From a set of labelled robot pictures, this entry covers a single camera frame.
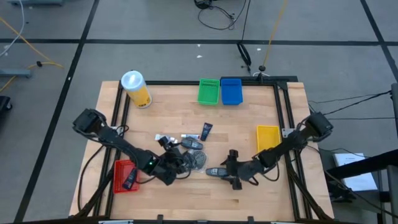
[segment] red basket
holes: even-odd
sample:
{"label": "red basket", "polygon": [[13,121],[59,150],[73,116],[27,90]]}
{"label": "red basket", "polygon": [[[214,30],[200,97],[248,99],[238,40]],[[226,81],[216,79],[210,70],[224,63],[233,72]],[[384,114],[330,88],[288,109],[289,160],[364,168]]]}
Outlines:
{"label": "red basket", "polygon": [[[114,175],[113,175],[113,193],[125,193],[125,192],[135,192],[139,189],[139,184],[135,183],[132,185],[131,189],[125,189],[122,187],[122,184],[127,179],[132,169],[135,168],[136,165],[131,162],[129,159],[126,160],[118,160],[114,163]],[[139,181],[139,172],[137,172],[137,181]]]}

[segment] small black object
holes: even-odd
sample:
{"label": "small black object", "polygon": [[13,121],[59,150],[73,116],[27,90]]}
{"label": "small black object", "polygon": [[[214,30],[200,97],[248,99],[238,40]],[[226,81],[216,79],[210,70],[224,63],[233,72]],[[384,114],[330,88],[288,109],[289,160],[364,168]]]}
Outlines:
{"label": "small black object", "polygon": [[130,172],[129,176],[127,177],[127,179],[122,184],[122,187],[124,189],[126,189],[126,190],[131,189],[133,183],[136,181],[137,173],[138,173],[138,170],[133,168],[132,171]]}
{"label": "small black object", "polygon": [[163,215],[157,215],[157,224],[163,224]]}
{"label": "small black object", "polygon": [[254,217],[248,217],[248,224],[255,224]]}
{"label": "small black object", "polygon": [[260,65],[259,67],[260,72],[265,72],[266,71],[266,67],[263,65]]}
{"label": "small black object", "polygon": [[194,149],[194,150],[203,149],[203,144],[195,141],[192,138],[183,138],[181,140],[181,146],[186,147],[187,149]]}
{"label": "small black object", "polygon": [[211,6],[211,2],[212,2],[212,0],[202,0],[202,1],[193,0],[193,1],[195,2],[195,5],[199,9],[207,9],[208,7]]}
{"label": "small black object", "polygon": [[208,123],[205,123],[203,125],[203,131],[201,132],[200,140],[206,141],[207,135],[209,135],[209,132],[210,132],[212,127],[213,127],[213,125],[212,124],[208,124]]}
{"label": "small black object", "polygon": [[212,177],[227,177],[228,172],[223,167],[214,167],[206,170],[206,174]]}

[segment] cable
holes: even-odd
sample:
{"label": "cable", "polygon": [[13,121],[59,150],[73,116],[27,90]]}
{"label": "cable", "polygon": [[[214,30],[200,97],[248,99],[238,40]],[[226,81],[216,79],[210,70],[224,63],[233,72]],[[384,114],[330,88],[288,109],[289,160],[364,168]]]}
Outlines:
{"label": "cable", "polygon": [[50,58],[48,58],[47,56],[45,56],[42,52],[40,52],[39,50],[37,50],[32,44],[30,44],[18,31],[16,31],[10,24],[8,24],[8,22],[6,20],[4,20],[2,17],[0,17],[0,21],[3,22],[8,28],[10,28],[12,31],[14,31],[14,33],[19,35],[19,38],[21,38],[29,47],[31,47],[32,50],[34,50],[37,54],[39,54],[40,56],[42,56],[43,58],[45,58],[46,60],[50,61],[50,62],[54,62],[53,60],[51,60]]}
{"label": "cable", "polygon": [[[40,64],[41,64],[41,65],[54,65],[54,66],[59,67],[59,68],[64,68],[62,65],[60,65],[60,64],[58,64],[58,63],[55,63],[55,62],[40,62]],[[36,64],[33,64],[33,65],[29,65],[29,66],[27,67],[27,69],[31,69],[31,68],[34,68],[34,67],[41,67],[41,66],[39,66],[39,65],[36,63]]]}
{"label": "cable", "polygon": [[19,4],[21,5],[21,13],[22,13],[22,26],[21,29],[19,31],[19,33],[17,32],[17,37],[11,42],[11,44],[9,44],[6,49],[0,54],[0,57],[2,57],[4,54],[6,54],[8,52],[8,50],[11,48],[11,46],[15,43],[15,41],[17,41],[17,39],[21,36],[21,33],[24,31],[25,28],[25,12],[24,12],[24,5],[22,3],[21,0],[19,0]]}
{"label": "cable", "polygon": [[246,5],[246,1],[247,1],[247,0],[244,0],[243,7],[242,7],[242,9],[241,9],[241,11],[240,11],[240,13],[238,14],[238,16],[237,16],[236,19],[233,17],[234,14],[231,15],[231,14],[229,14],[227,11],[225,11],[223,8],[218,7],[218,6],[213,6],[213,5],[211,5],[211,3],[209,4],[209,7],[206,8],[206,9],[209,9],[209,10],[213,10],[214,8],[220,10],[220,11],[231,21],[227,27],[219,28],[219,27],[212,27],[212,26],[209,26],[208,24],[205,24],[205,23],[200,19],[200,15],[201,15],[202,12],[203,12],[204,10],[206,10],[206,9],[201,9],[201,10],[199,11],[199,13],[198,13],[198,20],[199,20],[199,22],[202,23],[204,26],[207,26],[207,27],[209,27],[209,28],[211,28],[211,29],[215,29],[215,30],[226,30],[226,29],[233,30],[234,27],[235,27],[236,21],[238,21],[239,17],[241,16],[241,14],[242,14],[242,12],[243,12],[243,9],[244,9],[244,7],[245,7],[245,5]]}
{"label": "cable", "polygon": [[393,117],[389,118],[328,118],[328,120],[367,120],[367,119],[395,119]]}
{"label": "cable", "polygon": [[[41,62],[41,64],[42,64],[42,65],[54,65],[54,66],[63,68],[62,65],[60,65],[60,64],[58,64],[58,63],[55,63],[55,62]],[[36,67],[36,66],[38,66],[38,65],[37,65],[37,64],[29,65],[26,69],[32,69],[32,68],[34,68],[34,67]],[[7,83],[6,83],[4,86],[2,86],[2,87],[0,88],[0,92],[2,92],[3,90],[5,90],[5,89],[11,84],[11,82],[12,82],[15,78],[17,78],[16,75],[14,75],[13,77],[11,77],[11,78],[7,81]]]}
{"label": "cable", "polygon": [[[318,151],[318,149],[316,149],[316,148],[314,148],[314,147],[312,147],[312,146],[307,146],[307,147],[310,147],[310,148],[312,148],[312,149],[314,149],[314,150],[316,150],[316,151]],[[349,150],[347,150],[347,149],[345,149],[345,148],[342,148],[342,147],[340,147],[340,148],[337,148],[337,149],[322,149],[321,147],[318,147],[320,150],[323,150],[323,151],[328,151],[328,152],[333,152],[333,151],[338,151],[338,150],[343,150],[343,151],[346,151],[346,152],[348,152],[348,153],[351,153],[351,154],[353,154],[353,155],[355,155],[355,156],[360,156],[360,157],[363,157],[363,158],[370,158],[369,156],[362,156],[362,155],[359,155],[359,154],[356,154],[356,153],[353,153],[353,152],[351,152],[351,151],[349,151]]]}
{"label": "cable", "polygon": [[[316,150],[316,151],[319,153],[319,155],[320,155],[320,152],[319,152],[317,149],[315,149],[315,148],[312,147],[312,146],[308,146],[308,147],[310,147],[310,148]],[[395,215],[395,214],[393,214],[393,213],[391,213],[391,212],[389,212],[389,211],[387,211],[387,210],[385,210],[385,209],[383,209],[383,208],[381,208],[381,207],[378,207],[377,205],[375,205],[375,204],[373,204],[372,202],[370,202],[368,199],[364,198],[362,195],[357,194],[356,192],[354,192],[353,190],[351,190],[349,187],[347,187],[347,185],[343,184],[343,183],[342,183],[340,180],[338,180],[336,177],[333,177],[327,170],[324,170],[324,172],[325,172],[326,175],[328,175],[330,178],[332,178],[334,181],[336,181],[338,184],[340,184],[341,187],[344,188],[344,190],[348,190],[349,192],[351,192],[351,193],[354,194],[355,196],[357,196],[357,197],[359,197],[360,199],[364,200],[364,201],[365,201],[366,203],[368,203],[370,206],[372,206],[372,207],[374,207],[374,208],[376,208],[376,209],[378,209],[378,210],[380,210],[380,211],[382,211],[382,212],[385,212],[386,214],[388,214],[388,215],[390,215],[390,216],[392,216],[392,217],[394,217],[394,218],[398,218],[398,215]]]}
{"label": "cable", "polygon": [[[119,129],[119,128],[123,128],[123,131],[119,135],[124,134],[126,131],[128,131],[130,129],[130,127],[128,125],[121,125],[121,126],[118,126],[116,129]],[[94,157],[96,157],[98,155],[98,153],[100,153],[101,149],[104,148],[105,146],[106,145],[103,144],[101,147],[99,147],[99,149],[87,160],[85,166],[81,170],[78,193],[77,193],[77,207],[78,207],[79,212],[81,211],[80,201],[81,201],[81,186],[83,185],[83,176],[88,167],[88,164],[91,162],[91,160],[94,159]]]}
{"label": "cable", "polygon": [[365,102],[365,101],[371,100],[371,99],[373,99],[373,98],[376,98],[376,97],[379,97],[379,96],[382,96],[382,95],[388,94],[388,93],[390,93],[390,92],[391,92],[391,90],[389,90],[389,91],[386,91],[386,92],[384,92],[384,93],[379,93],[379,94],[376,94],[376,95],[374,95],[374,96],[371,96],[371,97],[369,97],[369,98],[366,98],[365,100],[361,100],[361,101],[358,101],[358,102],[356,102],[356,103],[352,103],[352,104],[350,104],[350,105],[348,105],[348,106],[345,106],[345,107],[339,108],[339,109],[337,109],[337,110],[334,110],[334,111],[331,111],[331,112],[329,112],[329,113],[324,113],[323,115],[329,115],[329,114],[332,114],[332,113],[336,113],[337,111],[341,111],[341,110],[343,110],[343,109],[349,108],[350,106],[354,106],[354,105],[360,104],[360,103],[362,103],[362,102]]}
{"label": "cable", "polygon": [[185,177],[176,177],[177,180],[183,180],[188,178],[191,175],[191,169],[188,170],[188,175],[186,175]]}
{"label": "cable", "polygon": [[276,162],[276,168],[277,168],[277,175],[275,179],[270,179],[269,177],[267,177],[265,174],[261,174],[264,178],[266,178],[269,181],[272,182],[277,182],[279,180],[279,161]]}
{"label": "cable", "polygon": [[312,102],[312,103],[329,103],[329,102],[334,102],[334,101],[352,100],[352,99],[362,98],[362,97],[365,97],[365,96],[374,96],[374,95],[377,95],[377,94],[378,93],[376,93],[376,94],[366,94],[366,95],[362,95],[362,96],[353,96],[353,97],[348,97],[348,98],[334,99],[334,100],[325,100],[325,101],[313,101],[313,100],[310,100],[308,102]]}
{"label": "cable", "polygon": [[304,118],[299,124],[296,126],[296,131],[300,130],[301,126],[303,126],[304,122],[309,119],[311,115],[308,115],[306,118]]}
{"label": "cable", "polygon": [[[39,50],[37,50],[32,44],[29,43],[29,41],[27,41],[22,35],[21,32],[16,31],[10,24],[8,24],[8,22],[6,20],[4,20],[2,17],[0,17],[0,21],[2,23],[4,23],[4,25],[6,25],[8,28],[10,28],[10,30],[12,30],[14,33],[16,33],[18,35],[18,38],[21,38],[32,50],[34,50],[37,54],[39,54],[40,56],[42,56],[43,58],[45,58],[46,60],[48,60],[49,62],[41,62],[41,64],[43,65],[55,65],[58,66],[60,68],[64,68],[62,65],[55,63],[53,60],[51,60],[50,58],[48,58],[47,56],[45,56],[42,52],[40,52]],[[34,67],[34,65],[29,65],[28,69],[31,69],[32,67]],[[10,83],[16,78],[16,76],[11,77],[7,83],[0,89],[0,92],[2,92],[3,90],[5,90]]]}
{"label": "cable", "polygon": [[276,23],[275,23],[275,25],[274,25],[274,29],[272,30],[271,38],[270,38],[269,41],[268,41],[268,47],[267,47],[266,57],[265,57],[265,59],[264,59],[263,66],[266,66],[266,64],[267,64],[269,52],[270,52],[270,50],[271,50],[271,42],[272,42],[272,40],[274,39],[276,30],[278,29],[279,21],[280,21],[280,19],[282,18],[282,15],[283,15],[284,12],[285,12],[286,6],[287,6],[287,0],[284,0],[284,4],[282,5],[282,9],[280,9],[280,11],[279,11],[278,20],[276,20]]}
{"label": "cable", "polygon": [[156,177],[153,176],[153,177],[151,177],[151,178],[149,178],[149,179],[147,179],[147,180],[145,180],[145,181],[142,181],[142,182],[136,181],[136,183],[137,183],[137,184],[146,184],[146,183],[152,181],[152,180],[155,179],[155,178],[156,178]]}
{"label": "cable", "polygon": [[8,80],[8,82],[7,82],[4,86],[2,86],[2,87],[0,88],[0,92],[2,92],[3,90],[5,90],[5,89],[11,84],[11,82],[12,82],[15,78],[17,78],[16,75],[14,75],[13,77],[11,77],[11,78]]}
{"label": "cable", "polygon": [[308,104],[308,106],[310,107],[310,111],[312,111],[312,113],[314,113],[315,109],[311,106],[311,104]]}
{"label": "cable", "polygon": [[241,39],[241,41],[243,41],[244,31],[246,30],[246,22],[248,21],[250,3],[251,3],[251,0],[249,0],[248,9],[246,10],[246,18],[244,18],[244,25],[243,25],[243,32],[242,32],[242,39]]}
{"label": "cable", "polygon": [[83,185],[83,176],[84,176],[84,174],[86,172],[88,164],[91,162],[91,160],[94,159],[94,157],[96,155],[98,155],[98,153],[100,153],[102,148],[104,148],[104,146],[99,147],[99,149],[87,160],[85,166],[81,170],[81,176],[80,176],[80,180],[79,180],[79,187],[78,187],[78,191],[77,191],[77,208],[79,209],[79,212],[81,211],[80,201],[81,201],[81,186]]}

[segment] toothpaste tube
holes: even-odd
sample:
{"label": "toothpaste tube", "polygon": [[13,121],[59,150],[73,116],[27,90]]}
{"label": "toothpaste tube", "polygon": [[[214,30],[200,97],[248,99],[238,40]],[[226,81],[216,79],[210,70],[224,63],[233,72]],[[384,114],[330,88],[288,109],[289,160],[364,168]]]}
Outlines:
{"label": "toothpaste tube", "polygon": [[193,138],[193,139],[199,140],[200,135],[199,134],[182,134],[181,138]]}

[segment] wire bundle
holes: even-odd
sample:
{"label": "wire bundle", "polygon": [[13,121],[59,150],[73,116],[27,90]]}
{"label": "wire bundle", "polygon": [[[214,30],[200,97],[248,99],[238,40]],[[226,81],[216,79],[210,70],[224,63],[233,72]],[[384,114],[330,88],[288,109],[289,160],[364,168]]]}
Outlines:
{"label": "wire bundle", "polygon": [[[40,56],[42,56],[43,58],[45,58],[46,60],[48,60],[48,62],[37,62],[36,64],[33,65],[29,65],[27,67],[27,69],[32,69],[36,66],[41,67],[42,65],[54,65],[60,68],[64,68],[62,65],[60,65],[59,63],[54,62],[53,60],[51,60],[50,58],[48,58],[47,56],[45,56],[42,52],[40,52],[39,50],[37,50],[32,44],[30,44],[21,34],[24,30],[25,27],[25,12],[24,12],[24,5],[22,3],[21,0],[19,0],[19,4],[21,5],[21,13],[22,13],[22,27],[20,29],[20,31],[16,31],[10,24],[8,24],[8,22],[6,20],[4,20],[2,17],[0,17],[0,21],[2,23],[4,23],[4,25],[6,25],[8,28],[10,28],[10,30],[12,30],[14,33],[17,34],[17,37],[6,47],[6,49],[0,54],[0,57],[2,57],[3,55],[6,55],[6,53],[8,52],[8,50],[12,47],[12,45],[14,45],[15,41],[18,38],[21,38],[32,50],[34,50],[37,54],[39,54]],[[5,90],[10,84],[11,82],[16,78],[16,76],[11,77],[7,83],[0,88],[0,92],[2,92],[3,90]]]}
{"label": "wire bundle", "polygon": [[[227,11],[225,11],[223,8],[212,5],[212,1],[202,1],[202,2],[201,2],[201,5],[203,5],[202,7],[199,7],[198,4],[197,4],[197,2],[195,2],[195,4],[201,9],[201,10],[199,11],[199,13],[198,13],[198,20],[199,20],[199,22],[202,23],[204,26],[209,27],[209,28],[211,28],[211,29],[215,29],[215,30],[226,30],[226,29],[233,30],[233,29],[235,28],[235,23],[236,23],[236,21],[238,21],[239,17],[241,16],[241,14],[242,14],[242,12],[243,12],[243,9],[244,9],[244,7],[245,7],[245,5],[246,5],[246,1],[247,1],[247,0],[244,0],[243,7],[242,7],[241,11],[239,12],[239,14],[238,14],[238,16],[237,16],[236,18],[234,17],[234,13],[229,14],[229,13],[228,13]],[[208,25],[208,24],[204,23],[204,22],[200,19],[200,18],[201,18],[201,14],[203,13],[203,11],[205,11],[205,10],[213,10],[213,9],[219,10],[220,12],[222,12],[222,13],[229,19],[229,25],[228,25],[228,26],[226,26],[226,27],[213,27],[213,26],[211,26],[211,25]]]}

